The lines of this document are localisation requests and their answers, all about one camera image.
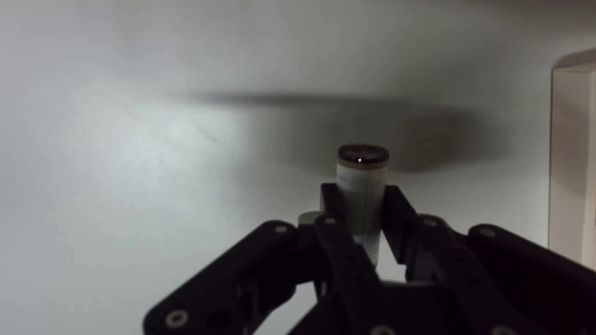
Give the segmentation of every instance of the small cylinder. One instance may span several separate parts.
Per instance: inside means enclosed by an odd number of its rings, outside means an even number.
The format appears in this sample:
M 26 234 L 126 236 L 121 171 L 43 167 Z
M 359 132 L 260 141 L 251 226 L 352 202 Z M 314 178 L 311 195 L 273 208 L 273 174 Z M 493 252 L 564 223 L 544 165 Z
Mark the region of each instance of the small cylinder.
M 339 146 L 337 158 L 337 185 L 346 202 L 346 225 L 376 264 L 389 150 L 350 143 Z

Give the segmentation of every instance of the black plastic part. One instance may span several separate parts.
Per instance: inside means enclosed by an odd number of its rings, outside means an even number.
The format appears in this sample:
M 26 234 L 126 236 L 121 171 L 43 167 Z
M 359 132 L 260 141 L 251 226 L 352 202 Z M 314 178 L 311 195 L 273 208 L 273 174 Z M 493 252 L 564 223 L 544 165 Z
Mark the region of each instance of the black plastic part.
M 596 335 L 594 271 L 495 225 L 473 226 L 467 243 L 516 310 L 553 333 Z
M 381 228 L 408 282 L 383 282 L 344 225 L 339 187 L 320 193 L 313 225 L 262 223 L 152 306 L 145 335 L 249 335 L 300 282 L 318 303 L 290 335 L 596 335 L 594 271 L 493 225 L 458 234 L 389 185 Z M 167 325 L 173 310 L 188 321 Z

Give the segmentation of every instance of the screw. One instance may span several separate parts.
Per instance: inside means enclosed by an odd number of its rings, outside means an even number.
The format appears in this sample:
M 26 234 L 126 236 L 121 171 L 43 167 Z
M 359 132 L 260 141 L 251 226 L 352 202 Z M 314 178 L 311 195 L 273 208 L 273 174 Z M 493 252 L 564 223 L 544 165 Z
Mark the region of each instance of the screw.
M 370 329 L 370 335 L 396 335 L 393 327 L 378 323 Z
M 517 335 L 517 331 L 506 327 L 506 325 L 493 325 L 490 329 L 490 335 Z
M 482 236 L 488 236 L 488 238 L 497 236 L 497 230 L 491 228 L 491 226 L 480 226 L 478 232 L 480 232 Z
M 167 312 L 165 325 L 169 329 L 178 329 L 178 327 L 184 327 L 188 323 L 188 318 L 190 318 L 188 310 L 175 308 L 175 310 Z
M 437 221 L 434 221 L 430 217 L 422 219 L 422 223 L 428 225 L 428 226 L 437 226 L 439 225 Z
M 275 232 L 277 232 L 277 234 L 285 234 L 287 230 L 288 230 L 288 228 L 287 228 L 285 225 L 277 225 L 277 226 L 275 226 Z
M 335 225 L 335 223 L 337 223 L 337 219 L 335 219 L 335 217 L 331 217 L 331 215 L 327 215 L 327 217 L 324 217 L 324 223 L 327 223 L 327 225 Z

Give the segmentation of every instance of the metal cap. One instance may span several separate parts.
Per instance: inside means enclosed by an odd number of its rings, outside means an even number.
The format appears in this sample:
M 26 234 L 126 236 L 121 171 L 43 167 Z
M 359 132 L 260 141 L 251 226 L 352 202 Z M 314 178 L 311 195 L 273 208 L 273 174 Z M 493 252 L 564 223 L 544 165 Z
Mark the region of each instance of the metal cap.
M 348 143 L 337 150 L 339 163 L 354 169 L 378 169 L 389 161 L 389 150 L 368 143 Z

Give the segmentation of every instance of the gray background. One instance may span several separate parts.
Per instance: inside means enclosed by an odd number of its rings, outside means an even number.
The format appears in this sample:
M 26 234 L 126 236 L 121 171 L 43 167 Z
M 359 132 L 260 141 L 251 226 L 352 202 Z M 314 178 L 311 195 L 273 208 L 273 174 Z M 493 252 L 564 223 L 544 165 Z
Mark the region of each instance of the gray background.
M 138 335 L 257 223 L 316 208 L 344 141 L 387 145 L 421 212 L 544 243 L 549 72 L 596 46 L 596 5 L 3 0 L 0 46 L 0 331 Z

